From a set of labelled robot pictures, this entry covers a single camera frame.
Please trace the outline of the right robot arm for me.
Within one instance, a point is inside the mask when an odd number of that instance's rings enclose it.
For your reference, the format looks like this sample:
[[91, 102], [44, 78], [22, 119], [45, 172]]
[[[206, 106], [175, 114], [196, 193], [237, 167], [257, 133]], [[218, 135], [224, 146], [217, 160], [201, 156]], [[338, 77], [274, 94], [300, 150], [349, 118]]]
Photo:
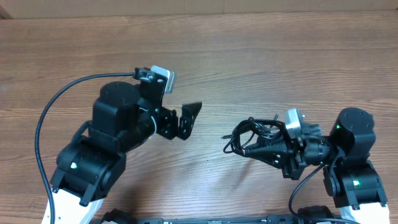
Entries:
[[329, 135], [318, 124], [306, 123], [298, 109], [284, 120], [247, 121], [256, 143], [241, 146], [244, 157], [265, 162], [297, 180], [308, 166], [323, 172], [323, 184], [340, 214], [326, 206], [291, 209], [284, 223], [389, 223], [387, 197], [379, 174], [369, 160], [376, 141], [373, 116], [359, 108], [343, 109]]

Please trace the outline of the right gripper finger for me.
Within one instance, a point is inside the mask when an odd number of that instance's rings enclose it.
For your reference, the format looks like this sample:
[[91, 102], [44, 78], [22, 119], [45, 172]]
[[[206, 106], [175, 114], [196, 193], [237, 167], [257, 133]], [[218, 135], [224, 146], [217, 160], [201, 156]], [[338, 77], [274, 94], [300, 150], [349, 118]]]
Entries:
[[264, 136], [259, 136], [256, 143], [253, 146], [254, 149], [266, 148], [266, 149], [284, 149], [285, 141], [284, 137], [280, 136], [277, 138], [265, 138]]
[[285, 146], [283, 144], [257, 147], [252, 149], [246, 149], [244, 151], [245, 157], [257, 159], [275, 168], [283, 168], [284, 154]]

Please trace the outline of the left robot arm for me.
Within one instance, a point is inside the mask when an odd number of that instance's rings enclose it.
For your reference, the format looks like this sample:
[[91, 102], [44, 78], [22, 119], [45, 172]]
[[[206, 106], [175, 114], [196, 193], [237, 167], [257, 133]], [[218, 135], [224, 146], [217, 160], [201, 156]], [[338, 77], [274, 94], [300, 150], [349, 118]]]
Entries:
[[45, 185], [48, 204], [43, 223], [89, 223], [111, 187], [126, 168], [126, 154], [153, 135], [166, 139], [190, 137], [202, 103], [182, 105], [182, 115], [162, 106], [169, 77], [137, 68], [129, 77], [138, 81], [105, 84], [93, 105], [93, 116], [84, 122], [70, 143], [60, 151], [57, 167], [47, 178], [40, 156], [40, 131], [47, 112], [65, 91], [83, 81], [100, 78], [90, 75], [63, 87], [47, 103], [35, 131], [35, 156]]

